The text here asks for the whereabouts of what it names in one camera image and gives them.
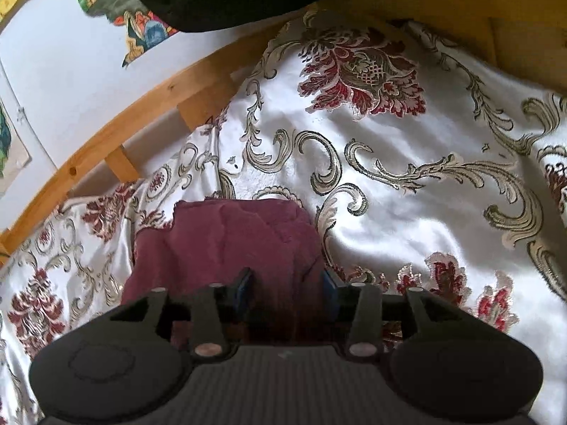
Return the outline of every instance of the white pipe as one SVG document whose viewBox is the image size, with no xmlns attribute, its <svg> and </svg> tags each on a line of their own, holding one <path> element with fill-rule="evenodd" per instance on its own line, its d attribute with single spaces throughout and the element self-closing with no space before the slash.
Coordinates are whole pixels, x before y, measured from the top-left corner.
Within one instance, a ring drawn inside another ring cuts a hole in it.
<svg viewBox="0 0 567 425">
<path fill-rule="evenodd" d="M 8 85 L 8 89 L 10 90 L 10 93 L 12 95 L 12 99 L 16 103 L 16 105 L 18 106 L 18 117 L 17 117 L 18 123 L 21 124 L 22 121 L 24 121 L 28 125 L 28 128 L 29 128 L 31 135 L 35 139 L 38 147 L 41 148 L 41 151 L 43 152 L 45 158 L 47 158 L 47 160 L 51 163 L 51 166 L 53 167 L 53 171 L 54 172 L 57 171 L 57 166 L 53 162 L 52 158 L 49 156 L 49 153 L 47 153 L 47 150 L 45 149 L 45 147 L 42 145 L 41 140 L 39 140 L 38 135 L 33 130 L 32 125 L 29 123 L 28 117 L 26 116 L 26 111 L 24 110 L 24 107 L 22 107 L 22 105 L 20 104 L 20 101 L 18 100 L 18 98 L 16 96 L 16 93 L 13 91 L 12 85 L 10 84 L 8 76 L 6 75 L 6 70 L 4 70 L 4 65 L 2 64 L 2 59 L 0 59 L 0 75 L 2 76 L 2 78 L 5 79 L 5 81 Z"/>
</svg>

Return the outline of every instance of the folded cloth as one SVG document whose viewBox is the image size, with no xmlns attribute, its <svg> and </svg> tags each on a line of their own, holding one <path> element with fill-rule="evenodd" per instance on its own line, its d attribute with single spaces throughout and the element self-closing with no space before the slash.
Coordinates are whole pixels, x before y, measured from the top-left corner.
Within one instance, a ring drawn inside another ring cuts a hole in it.
<svg viewBox="0 0 567 425">
<path fill-rule="evenodd" d="M 171 228 L 142 230 L 122 303 L 164 287 L 188 295 L 254 271 L 254 306 L 278 338 L 314 326 L 322 314 L 321 243 L 310 217 L 280 199 L 179 202 Z"/>
</svg>

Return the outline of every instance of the floral fabric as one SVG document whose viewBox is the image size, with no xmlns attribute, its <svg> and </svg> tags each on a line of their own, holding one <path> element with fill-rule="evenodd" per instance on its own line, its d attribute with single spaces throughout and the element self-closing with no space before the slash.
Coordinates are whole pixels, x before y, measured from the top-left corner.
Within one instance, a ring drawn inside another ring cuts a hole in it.
<svg viewBox="0 0 567 425">
<path fill-rule="evenodd" d="M 66 202 L 2 268 L 0 421 L 38 420 L 33 356 L 119 303 L 137 232 L 169 225 L 181 199 L 276 197 L 308 211 L 346 281 L 424 286 L 531 347 L 544 365 L 531 415 L 563 425 L 566 112 L 418 24 L 287 24 L 152 177 Z M 394 350 L 399 327 L 384 334 Z"/>
</svg>

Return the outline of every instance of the wooden headboard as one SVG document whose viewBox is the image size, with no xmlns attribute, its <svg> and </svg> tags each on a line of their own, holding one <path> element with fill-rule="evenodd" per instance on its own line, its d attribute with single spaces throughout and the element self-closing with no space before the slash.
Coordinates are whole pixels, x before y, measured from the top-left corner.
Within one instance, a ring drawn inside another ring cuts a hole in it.
<svg viewBox="0 0 567 425">
<path fill-rule="evenodd" d="M 567 92 L 567 0 L 323 0 L 320 4 L 353 13 L 370 24 L 377 19 L 414 18 L 509 73 Z M 138 179 L 123 143 L 174 107 L 190 130 L 219 113 L 237 90 L 230 74 L 260 59 L 281 26 L 216 51 L 110 121 L 59 168 L 12 228 L 0 234 L 0 252 L 15 251 L 98 163 L 105 161 L 121 182 Z"/>
</svg>

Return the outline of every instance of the bedspread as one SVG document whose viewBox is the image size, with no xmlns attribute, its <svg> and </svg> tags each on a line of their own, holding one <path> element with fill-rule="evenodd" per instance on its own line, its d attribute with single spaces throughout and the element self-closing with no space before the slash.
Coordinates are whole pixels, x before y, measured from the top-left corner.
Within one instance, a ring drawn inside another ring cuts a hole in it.
<svg viewBox="0 0 567 425">
<path fill-rule="evenodd" d="M 140 230 L 168 228 L 179 200 L 277 197 L 346 281 L 423 285 L 532 348 L 532 417 L 565 424 L 566 112 L 419 24 L 305 14 L 149 179 L 66 202 L 2 268 L 0 422 L 40 417 L 31 360 L 119 303 Z"/>
</svg>

